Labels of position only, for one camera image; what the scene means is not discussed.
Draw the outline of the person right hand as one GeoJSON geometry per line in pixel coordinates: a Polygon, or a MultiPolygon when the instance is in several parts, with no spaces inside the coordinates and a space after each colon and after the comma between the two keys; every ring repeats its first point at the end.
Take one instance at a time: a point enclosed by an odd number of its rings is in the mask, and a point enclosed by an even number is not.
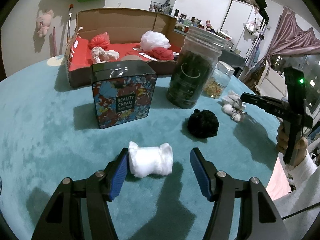
{"type": "MultiPolygon", "coordinates": [[[[283,123],[280,124],[278,127],[278,135],[276,137],[277,140],[277,150],[284,154],[286,149],[288,148],[288,141],[289,137],[284,132],[284,125],[283,123]]],[[[298,166],[306,157],[307,155],[307,146],[308,141],[305,137],[302,137],[299,142],[295,145],[295,150],[297,150],[297,155],[294,161],[293,167],[298,166]]]]}

